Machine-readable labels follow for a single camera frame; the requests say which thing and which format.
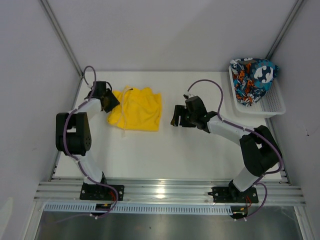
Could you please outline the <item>yellow shorts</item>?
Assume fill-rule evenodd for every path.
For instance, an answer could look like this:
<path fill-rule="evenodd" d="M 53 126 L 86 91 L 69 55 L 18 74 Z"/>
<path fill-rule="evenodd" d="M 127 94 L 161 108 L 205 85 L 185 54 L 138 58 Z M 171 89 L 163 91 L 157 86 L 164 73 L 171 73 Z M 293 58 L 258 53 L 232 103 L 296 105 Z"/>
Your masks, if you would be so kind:
<path fill-rule="evenodd" d="M 123 131 L 157 132 L 160 128 L 163 101 L 161 93 L 150 87 L 142 89 L 126 86 L 112 92 L 119 101 L 108 114 L 109 125 Z"/>

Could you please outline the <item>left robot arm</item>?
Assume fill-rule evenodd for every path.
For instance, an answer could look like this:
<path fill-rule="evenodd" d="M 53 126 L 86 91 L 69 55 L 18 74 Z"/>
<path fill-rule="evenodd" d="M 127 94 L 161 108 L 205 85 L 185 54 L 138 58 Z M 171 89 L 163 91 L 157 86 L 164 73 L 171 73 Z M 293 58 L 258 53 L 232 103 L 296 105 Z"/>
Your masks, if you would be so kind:
<path fill-rule="evenodd" d="M 69 112 L 58 113 L 55 118 L 56 149 L 74 160 L 83 175 L 83 182 L 93 185 L 90 192 L 97 200 L 105 199 L 109 188 L 91 153 L 89 120 L 120 105 L 112 90 L 109 82 L 97 81 L 79 106 Z"/>

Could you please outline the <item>patterned blue orange shorts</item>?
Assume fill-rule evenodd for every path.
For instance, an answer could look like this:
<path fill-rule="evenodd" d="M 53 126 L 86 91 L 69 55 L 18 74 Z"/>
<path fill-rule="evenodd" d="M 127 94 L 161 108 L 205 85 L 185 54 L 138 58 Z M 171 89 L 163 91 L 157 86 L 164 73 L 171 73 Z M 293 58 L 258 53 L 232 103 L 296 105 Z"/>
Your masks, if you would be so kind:
<path fill-rule="evenodd" d="M 280 68 L 263 58 L 238 58 L 230 61 L 236 100 L 245 107 L 256 104 L 271 89 Z"/>

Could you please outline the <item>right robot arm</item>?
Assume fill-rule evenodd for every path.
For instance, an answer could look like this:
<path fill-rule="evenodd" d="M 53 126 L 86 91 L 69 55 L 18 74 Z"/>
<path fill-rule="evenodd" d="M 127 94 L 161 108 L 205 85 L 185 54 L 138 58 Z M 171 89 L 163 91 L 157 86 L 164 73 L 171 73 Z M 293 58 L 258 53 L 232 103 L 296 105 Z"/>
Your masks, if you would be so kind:
<path fill-rule="evenodd" d="M 216 203 L 237 203 L 255 192 L 254 185 L 271 169 L 283 168 L 282 153 L 270 130 L 260 125 L 248 127 L 233 123 L 219 111 L 207 111 L 199 96 L 189 97 L 184 105 L 174 107 L 170 124 L 174 127 L 197 128 L 208 134 L 221 136 L 241 149 L 244 168 L 229 182 L 227 187 L 213 187 L 210 195 Z"/>

